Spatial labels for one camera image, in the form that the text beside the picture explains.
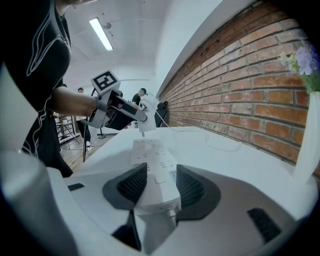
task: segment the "black t-shirt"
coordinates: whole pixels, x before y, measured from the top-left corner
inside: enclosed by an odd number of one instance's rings
[[[57,13],[55,0],[21,1],[7,10],[12,11],[20,24],[2,24],[6,38],[2,40],[4,63],[15,84],[38,112],[24,147],[46,164],[48,161],[43,158],[48,152],[59,150],[56,138],[52,137],[49,111],[53,90],[66,86],[62,78],[71,57],[67,22]]]
[[[139,106],[139,103],[141,101],[141,97],[139,96],[139,94],[135,94],[132,98],[132,102],[135,102],[138,106]]]

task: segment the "person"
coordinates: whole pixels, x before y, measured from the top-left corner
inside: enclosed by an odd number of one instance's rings
[[[2,42],[1,63],[38,113],[23,148],[47,167],[60,170],[63,177],[73,172],[60,155],[51,113],[89,117],[97,105],[96,98],[73,92],[63,83],[71,59],[65,11],[69,6],[92,1],[22,1],[19,8],[14,1],[7,1],[6,9],[15,10],[14,16],[23,22],[23,29],[1,17],[7,38]]]
[[[141,97],[147,94],[147,90],[145,88],[141,88],[138,93],[136,93],[133,98],[131,104],[136,108],[139,109],[139,103],[141,101]]]
[[[84,93],[84,89],[82,87],[78,88],[78,93],[83,94]],[[85,124],[83,122],[81,122],[81,120],[83,120],[83,119],[86,119],[86,117],[85,116],[76,116],[75,117],[75,120],[76,120],[76,123],[78,125],[81,137],[85,140],[86,149],[88,151],[90,151],[92,149],[91,134],[90,134],[89,128],[87,127],[85,129]]]

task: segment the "white vase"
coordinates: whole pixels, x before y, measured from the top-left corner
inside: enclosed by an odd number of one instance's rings
[[[306,183],[320,160],[320,91],[311,92],[302,145],[293,177]]]

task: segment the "black chair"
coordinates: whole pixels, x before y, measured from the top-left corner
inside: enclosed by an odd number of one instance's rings
[[[167,101],[160,102],[158,104],[158,106],[157,106],[157,110],[156,111],[159,113],[159,115],[161,116],[162,119],[165,119],[165,116],[166,116],[167,111],[168,111],[168,102]],[[159,115],[157,113],[154,114],[156,127],[161,127],[162,120],[159,117]]]

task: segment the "ceiling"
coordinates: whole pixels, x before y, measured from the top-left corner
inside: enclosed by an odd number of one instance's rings
[[[116,59],[154,59],[170,0],[98,0],[69,7],[66,19],[71,37],[71,64],[102,55]],[[98,17],[113,46],[107,51],[89,20]]]

